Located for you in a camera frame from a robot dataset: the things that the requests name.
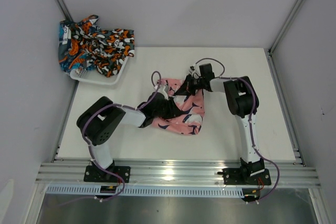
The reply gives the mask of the pink shark print shorts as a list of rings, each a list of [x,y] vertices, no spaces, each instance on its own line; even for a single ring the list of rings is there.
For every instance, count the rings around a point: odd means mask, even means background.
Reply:
[[[169,96],[174,99],[183,114],[177,118],[167,120],[155,118],[151,125],[177,134],[197,135],[202,128],[205,115],[204,91],[198,90],[195,95],[174,95],[184,81],[171,78],[162,80],[168,81],[170,87]]]

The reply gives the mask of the orange camouflage shorts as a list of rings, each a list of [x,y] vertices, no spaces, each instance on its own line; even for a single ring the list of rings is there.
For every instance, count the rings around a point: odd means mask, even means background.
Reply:
[[[125,60],[135,55],[135,35],[131,29],[102,29],[99,16],[91,15],[71,25],[68,69],[95,70],[109,78],[117,75]]]

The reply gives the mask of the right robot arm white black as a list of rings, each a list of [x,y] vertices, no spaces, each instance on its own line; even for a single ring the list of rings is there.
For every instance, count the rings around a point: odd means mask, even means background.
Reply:
[[[228,109],[235,116],[242,141],[238,175],[244,183],[253,183],[266,169],[264,159],[259,153],[256,136],[259,100],[249,77],[216,77],[210,63],[200,65],[199,74],[194,72],[195,67],[190,67],[190,73],[175,94],[195,95],[199,90],[207,90],[226,95]]]

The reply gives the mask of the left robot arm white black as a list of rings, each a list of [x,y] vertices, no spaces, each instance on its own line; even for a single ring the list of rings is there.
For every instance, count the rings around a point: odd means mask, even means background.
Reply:
[[[108,97],[101,97],[77,119],[89,153],[97,167],[95,175],[108,182],[114,176],[113,157],[108,148],[108,141],[120,124],[138,128],[149,126],[154,119],[173,119],[182,115],[172,97],[166,98],[161,93],[153,92],[147,101],[137,108],[112,102]]]

